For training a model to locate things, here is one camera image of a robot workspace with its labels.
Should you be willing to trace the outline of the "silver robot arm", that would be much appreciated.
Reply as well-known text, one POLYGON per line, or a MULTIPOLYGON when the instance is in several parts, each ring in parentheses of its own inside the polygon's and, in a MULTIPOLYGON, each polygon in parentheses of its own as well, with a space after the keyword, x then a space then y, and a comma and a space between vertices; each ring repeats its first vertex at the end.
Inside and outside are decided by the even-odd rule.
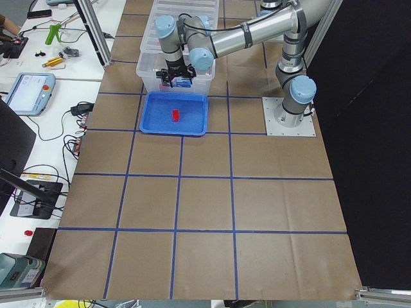
POLYGON ((286 4, 286 0, 260 0, 260 9, 261 10, 280 10, 286 4))
POLYGON ((156 77, 167 87, 178 79, 191 83, 217 58, 282 36, 283 51, 275 73, 285 87, 303 69, 307 31, 331 5, 332 1, 262 1, 257 17, 225 29, 212 28, 204 15, 162 15, 154 28, 167 67, 156 77))

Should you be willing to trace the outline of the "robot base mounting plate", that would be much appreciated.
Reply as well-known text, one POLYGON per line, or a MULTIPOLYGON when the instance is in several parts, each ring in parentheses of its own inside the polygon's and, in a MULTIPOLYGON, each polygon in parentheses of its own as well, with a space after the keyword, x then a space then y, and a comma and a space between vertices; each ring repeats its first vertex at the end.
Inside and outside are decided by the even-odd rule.
POLYGON ((313 115, 306 107, 299 115, 283 108, 283 98, 262 97, 266 133, 276 137, 316 137, 313 115))

